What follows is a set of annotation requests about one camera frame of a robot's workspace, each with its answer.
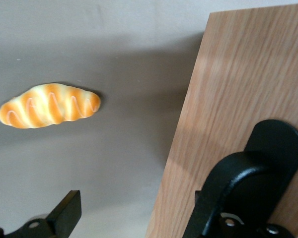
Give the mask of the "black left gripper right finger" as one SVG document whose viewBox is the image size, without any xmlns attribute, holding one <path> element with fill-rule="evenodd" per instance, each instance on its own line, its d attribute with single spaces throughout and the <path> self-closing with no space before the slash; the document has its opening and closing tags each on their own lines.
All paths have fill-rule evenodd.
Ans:
<svg viewBox="0 0 298 238">
<path fill-rule="evenodd" d="M 199 236 L 206 236 L 208 233 L 208 219 L 209 219 L 209 197 L 201 189 L 196 191 L 195 201 L 195 233 Z"/>
</svg>

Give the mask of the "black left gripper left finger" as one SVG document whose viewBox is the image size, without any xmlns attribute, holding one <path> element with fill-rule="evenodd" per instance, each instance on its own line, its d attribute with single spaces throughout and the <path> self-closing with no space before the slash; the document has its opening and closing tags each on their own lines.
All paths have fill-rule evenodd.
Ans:
<svg viewBox="0 0 298 238">
<path fill-rule="evenodd" d="M 71 190 L 44 219 L 33 219 L 8 238 L 68 238 L 81 218 L 79 190 Z"/>
</svg>

